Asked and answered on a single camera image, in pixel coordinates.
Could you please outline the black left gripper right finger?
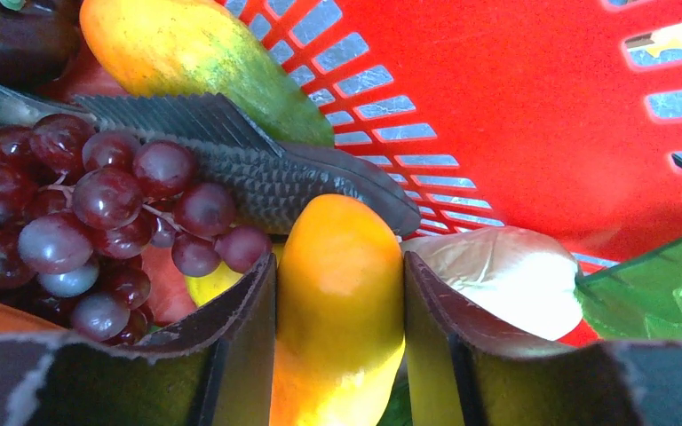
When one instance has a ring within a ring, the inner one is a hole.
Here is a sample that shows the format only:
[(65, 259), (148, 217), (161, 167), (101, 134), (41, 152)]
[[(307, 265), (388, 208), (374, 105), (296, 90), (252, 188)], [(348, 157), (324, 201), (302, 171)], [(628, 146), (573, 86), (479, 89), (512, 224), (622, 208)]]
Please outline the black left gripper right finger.
[(682, 341), (580, 348), (498, 319), (405, 256), (416, 425), (682, 425)]

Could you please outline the orange yellow toy mango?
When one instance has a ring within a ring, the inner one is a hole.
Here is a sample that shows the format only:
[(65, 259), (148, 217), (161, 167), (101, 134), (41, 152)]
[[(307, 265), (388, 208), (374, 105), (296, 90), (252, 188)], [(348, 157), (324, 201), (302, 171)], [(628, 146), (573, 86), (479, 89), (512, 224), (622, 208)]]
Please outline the orange yellow toy mango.
[(375, 425), (405, 349), (403, 255), (343, 195), (313, 199), (278, 264), (272, 425)]

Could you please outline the white radish with leaves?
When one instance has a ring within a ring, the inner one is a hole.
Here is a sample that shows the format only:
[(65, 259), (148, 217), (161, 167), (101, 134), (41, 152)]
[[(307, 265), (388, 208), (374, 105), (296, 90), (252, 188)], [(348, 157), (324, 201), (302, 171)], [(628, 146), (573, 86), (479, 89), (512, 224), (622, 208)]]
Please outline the white radish with leaves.
[(532, 335), (558, 341), (587, 324), (604, 339), (682, 340), (682, 238), (591, 274), (552, 237), (514, 226), (417, 237), (402, 248)]

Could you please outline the red plastic shopping basket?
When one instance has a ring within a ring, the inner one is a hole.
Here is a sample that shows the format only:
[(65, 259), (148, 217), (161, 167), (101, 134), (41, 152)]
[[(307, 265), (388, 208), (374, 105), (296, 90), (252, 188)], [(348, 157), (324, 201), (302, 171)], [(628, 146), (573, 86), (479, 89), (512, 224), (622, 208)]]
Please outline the red plastic shopping basket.
[(682, 59), (638, 36), (682, 1), (231, 1), (336, 142), (420, 204), (423, 234), (513, 225), (579, 256), (575, 296), (536, 281), (461, 320), (583, 345), (682, 340)]

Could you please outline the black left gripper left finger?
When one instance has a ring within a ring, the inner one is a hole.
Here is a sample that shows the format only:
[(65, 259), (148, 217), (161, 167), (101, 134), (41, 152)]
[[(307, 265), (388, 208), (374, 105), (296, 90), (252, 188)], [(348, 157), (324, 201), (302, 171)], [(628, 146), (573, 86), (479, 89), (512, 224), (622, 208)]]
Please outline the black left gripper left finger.
[(276, 260), (139, 343), (0, 334), (0, 425), (266, 425)]

